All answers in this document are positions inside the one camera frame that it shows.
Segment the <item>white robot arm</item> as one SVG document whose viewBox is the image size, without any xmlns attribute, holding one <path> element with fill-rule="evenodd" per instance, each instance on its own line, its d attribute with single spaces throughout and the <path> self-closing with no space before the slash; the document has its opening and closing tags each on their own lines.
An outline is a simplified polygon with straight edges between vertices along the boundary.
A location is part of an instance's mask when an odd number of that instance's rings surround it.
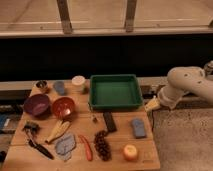
<svg viewBox="0 0 213 171">
<path fill-rule="evenodd" d="M 187 93 L 193 93 L 213 104 L 213 81 L 200 67 L 175 67 L 167 74 L 167 84 L 146 105 L 150 112 L 162 106 L 174 109 Z"/>
</svg>

